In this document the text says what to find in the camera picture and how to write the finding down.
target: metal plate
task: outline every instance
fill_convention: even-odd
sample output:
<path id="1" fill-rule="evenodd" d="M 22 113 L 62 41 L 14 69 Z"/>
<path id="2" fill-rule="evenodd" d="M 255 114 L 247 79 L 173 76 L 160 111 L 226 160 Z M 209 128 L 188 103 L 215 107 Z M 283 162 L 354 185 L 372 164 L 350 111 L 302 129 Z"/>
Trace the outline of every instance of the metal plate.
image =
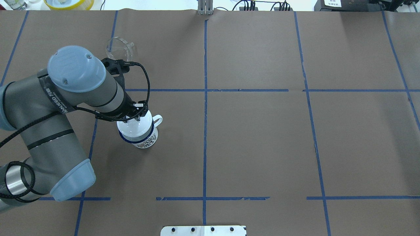
<path id="1" fill-rule="evenodd" d="M 200 235 L 200 236 L 246 236 L 246 226 L 166 226 L 160 236 Z"/>

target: mug print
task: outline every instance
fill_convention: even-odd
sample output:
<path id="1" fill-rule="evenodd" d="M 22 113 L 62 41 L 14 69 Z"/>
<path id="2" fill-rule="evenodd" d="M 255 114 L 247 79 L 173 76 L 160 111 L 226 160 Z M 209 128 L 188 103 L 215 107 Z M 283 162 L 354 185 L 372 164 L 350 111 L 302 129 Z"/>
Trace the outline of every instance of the mug print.
<path id="1" fill-rule="evenodd" d="M 156 134 L 153 134 L 152 136 L 150 136 L 146 141 L 141 142 L 139 144 L 137 144 L 136 146 L 139 148 L 148 148 L 150 146 L 152 146 L 157 140 L 157 136 Z"/>

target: yellow container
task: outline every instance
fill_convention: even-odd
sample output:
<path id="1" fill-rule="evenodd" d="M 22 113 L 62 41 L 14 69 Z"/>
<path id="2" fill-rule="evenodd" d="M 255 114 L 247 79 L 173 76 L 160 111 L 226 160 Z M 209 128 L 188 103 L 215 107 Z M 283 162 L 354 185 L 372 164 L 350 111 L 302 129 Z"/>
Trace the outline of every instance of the yellow container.
<path id="1" fill-rule="evenodd" d="M 51 10 L 90 10 L 93 2 L 94 0 L 66 0 L 65 3 L 60 3 L 58 0 L 44 0 Z"/>

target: black device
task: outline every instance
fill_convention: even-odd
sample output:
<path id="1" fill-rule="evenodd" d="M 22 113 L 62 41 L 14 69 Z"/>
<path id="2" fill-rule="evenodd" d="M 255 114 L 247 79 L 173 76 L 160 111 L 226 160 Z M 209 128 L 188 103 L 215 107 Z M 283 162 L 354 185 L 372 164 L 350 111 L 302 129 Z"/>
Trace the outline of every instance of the black device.
<path id="1" fill-rule="evenodd" d="M 318 0 L 314 11 L 396 11 L 402 4 L 411 5 L 419 0 Z"/>

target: metal bracket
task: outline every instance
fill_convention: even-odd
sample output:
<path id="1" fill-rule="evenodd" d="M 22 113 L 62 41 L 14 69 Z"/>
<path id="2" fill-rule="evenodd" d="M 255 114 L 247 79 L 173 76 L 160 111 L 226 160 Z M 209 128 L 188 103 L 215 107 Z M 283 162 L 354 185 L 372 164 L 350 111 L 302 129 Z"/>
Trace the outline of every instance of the metal bracket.
<path id="1" fill-rule="evenodd" d="M 160 236 L 246 236 L 246 226 L 166 226 Z"/>
<path id="2" fill-rule="evenodd" d="M 213 15 L 213 0 L 198 0 L 199 15 Z"/>

